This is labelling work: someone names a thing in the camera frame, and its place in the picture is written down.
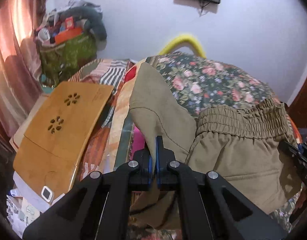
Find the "olive green pants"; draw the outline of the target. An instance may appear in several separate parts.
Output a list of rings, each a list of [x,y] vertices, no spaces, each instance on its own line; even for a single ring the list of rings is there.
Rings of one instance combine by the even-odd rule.
[[[301,179],[279,142],[295,144],[282,103],[266,98],[243,109],[207,107],[194,118],[178,104],[162,75],[142,63],[130,98],[130,114],[151,155],[156,137],[192,170],[218,172],[265,213],[300,191]]]

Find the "wooden door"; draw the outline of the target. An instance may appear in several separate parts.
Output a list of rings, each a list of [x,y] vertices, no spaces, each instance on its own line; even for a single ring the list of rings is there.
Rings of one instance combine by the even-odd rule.
[[[307,78],[287,112],[298,128],[307,128]]]

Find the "colourful blanket under bedspread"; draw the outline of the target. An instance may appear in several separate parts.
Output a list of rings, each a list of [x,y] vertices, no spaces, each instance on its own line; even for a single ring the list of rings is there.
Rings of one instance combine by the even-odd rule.
[[[128,113],[127,101],[131,94],[124,84],[135,77],[136,70],[131,60],[96,59],[84,65],[69,79],[113,87],[87,142],[77,172],[78,180],[93,171],[108,173],[114,170],[122,128]]]

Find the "folded magenta cloth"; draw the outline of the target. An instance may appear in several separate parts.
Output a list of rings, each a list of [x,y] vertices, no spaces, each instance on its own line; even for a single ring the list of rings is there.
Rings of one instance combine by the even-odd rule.
[[[137,126],[134,127],[133,130],[133,142],[132,142],[132,149],[131,153],[134,155],[135,152],[138,150],[142,150],[145,147],[145,137],[141,133],[141,131],[137,128]]]

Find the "crumpled white papers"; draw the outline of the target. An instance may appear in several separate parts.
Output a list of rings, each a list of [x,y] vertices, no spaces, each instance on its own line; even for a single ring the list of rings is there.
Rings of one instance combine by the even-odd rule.
[[[22,238],[26,227],[36,220],[41,212],[32,206],[17,188],[11,189],[6,195],[6,204],[7,219],[13,231]]]

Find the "wooden lap desk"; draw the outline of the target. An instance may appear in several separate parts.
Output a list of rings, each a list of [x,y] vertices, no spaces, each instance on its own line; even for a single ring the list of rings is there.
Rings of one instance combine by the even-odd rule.
[[[60,83],[43,102],[24,132],[13,168],[36,194],[67,193],[75,182],[91,132],[113,86]]]

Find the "floral bedspread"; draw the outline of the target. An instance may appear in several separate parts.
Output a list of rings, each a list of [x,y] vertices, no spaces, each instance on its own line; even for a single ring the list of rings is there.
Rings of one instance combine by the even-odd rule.
[[[142,63],[148,63],[162,75],[178,104],[194,118],[213,105],[243,109],[266,98],[280,102],[268,85],[230,64],[180,52],[149,57],[138,63],[138,71]],[[288,219],[298,196],[299,192],[281,208],[268,213],[287,231],[292,229]]]

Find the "pink curtain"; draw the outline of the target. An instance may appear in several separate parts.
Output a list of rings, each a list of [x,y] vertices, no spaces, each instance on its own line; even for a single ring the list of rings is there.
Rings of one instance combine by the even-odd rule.
[[[0,138],[8,140],[42,90],[41,61],[34,31],[47,0],[0,0]]]

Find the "yellow curved headboard pipe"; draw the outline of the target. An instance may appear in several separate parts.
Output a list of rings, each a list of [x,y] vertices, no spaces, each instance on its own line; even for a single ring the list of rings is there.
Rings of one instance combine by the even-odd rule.
[[[191,51],[199,57],[202,57],[204,59],[207,58],[207,54],[204,51],[202,44],[200,41],[190,35],[190,34],[181,34],[172,39],[170,42],[166,44],[166,46],[159,52],[159,55],[165,55],[169,54],[173,51],[175,51],[178,48],[181,47],[188,47],[191,49]]]

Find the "green bag of clutter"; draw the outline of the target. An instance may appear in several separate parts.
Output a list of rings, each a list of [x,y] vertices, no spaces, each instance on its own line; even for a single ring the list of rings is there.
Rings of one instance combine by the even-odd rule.
[[[107,40],[102,8],[86,0],[70,0],[45,14],[35,39],[41,59],[40,83],[54,88],[96,59],[98,44]]]

